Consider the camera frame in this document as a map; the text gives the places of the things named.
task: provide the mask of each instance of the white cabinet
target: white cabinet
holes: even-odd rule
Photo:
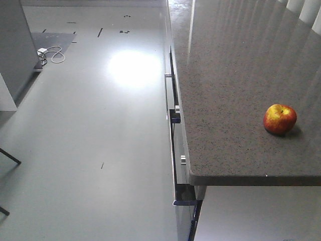
[[[195,241],[320,241],[321,187],[207,187]]]

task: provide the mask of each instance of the kitchen island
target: kitchen island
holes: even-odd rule
[[[189,183],[321,185],[321,37],[278,1],[170,4]],[[284,137],[263,116],[297,112]]]

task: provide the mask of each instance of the cabinet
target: cabinet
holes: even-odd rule
[[[321,187],[209,186],[195,241],[319,241]]]
[[[0,73],[16,101],[39,59],[19,0],[0,1]]]
[[[183,128],[179,108],[176,70],[172,50],[168,54],[169,73],[165,74],[165,90],[167,100],[167,118],[169,122],[170,146],[172,152],[174,201],[179,230],[179,240],[194,240],[197,219],[202,205],[196,199],[194,186],[187,183],[185,150],[183,144]]]

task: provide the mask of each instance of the white cable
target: white cable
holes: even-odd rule
[[[53,63],[55,63],[55,64],[59,64],[59,63],[64,62],[65,59],[66,59],[66,57],[65,57],[65,55],[64,55],[63,53],[61,53],[62,48],[61,48],[60,46],[52,46],[52,47],[47,48],[47,50],[53,49],[53,48],[59,48],[59,50],[58,50],[58,51],[56,51],[56,50],[50,50],[50,51],[47,52],[47,53],[54,53],[54,55],[51,57],[51,62],[53,62]],[[58,62],[54,61],[54,57],[55,57],[57,54],[60,54],[60,55],[63,57],[63,59],[62,59],[61,61],[58,61]]]

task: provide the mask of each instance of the apple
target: apple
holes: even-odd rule
[[[265,129],[276,135],[284,135],[290,131],[295,122],[295,110],[284,104],[274,104],[270,106],[263,118]]]

